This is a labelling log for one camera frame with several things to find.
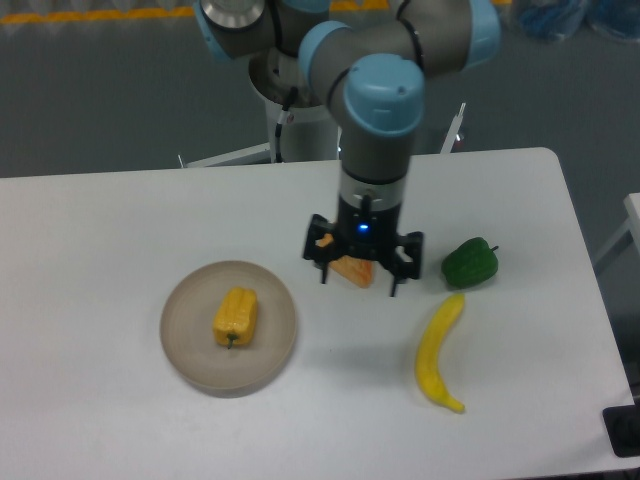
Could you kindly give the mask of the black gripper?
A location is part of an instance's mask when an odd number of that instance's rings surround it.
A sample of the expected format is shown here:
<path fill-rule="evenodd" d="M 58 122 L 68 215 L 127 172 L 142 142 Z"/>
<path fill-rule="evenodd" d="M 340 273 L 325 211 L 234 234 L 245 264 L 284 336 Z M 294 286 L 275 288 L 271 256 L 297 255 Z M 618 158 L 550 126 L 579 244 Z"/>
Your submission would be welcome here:
<path fill-rule="evenodd" d="M 392 264 L 390 296 L 395 297 L 399 285 L 422 277 L 424 234 L 419 231 L 397 234 L 401 206 L 399 203 L 390 209 L 365 214 L 339 198 L 334 224 L 319 214 L 312 215 L 303 259 L 312 261 L 321 271 L 322 284 L 327 281 L 329 265 L 335 255 L 375 261 L 382 266 Z M 333 240 L 322 245 L 321 240 L 327 234 L 332 235 Z"/>

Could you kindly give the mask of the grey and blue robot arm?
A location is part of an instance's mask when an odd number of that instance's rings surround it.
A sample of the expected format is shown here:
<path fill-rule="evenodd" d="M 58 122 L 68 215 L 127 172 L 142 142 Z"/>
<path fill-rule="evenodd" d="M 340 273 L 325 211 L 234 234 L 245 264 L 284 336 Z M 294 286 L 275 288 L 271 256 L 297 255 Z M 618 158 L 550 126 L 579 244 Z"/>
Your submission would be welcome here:
<path fill-rule="evenodd" d="M 403 1 L 392 21 L 355 30 L 326 1 L 198 1 L 193 11 L 211 54 L 236 59 L 276 50 L 293 59 L 302 90 L 325 106 L 343 147 L 337 216 L 314 215 L 303 256 L 320 269 L 343 257 L 370 260 L 395 284 L 421 276 L 424 236 L 397 231 L 425 82 L 494 57 L 501 41 L 489 1 Z"/>

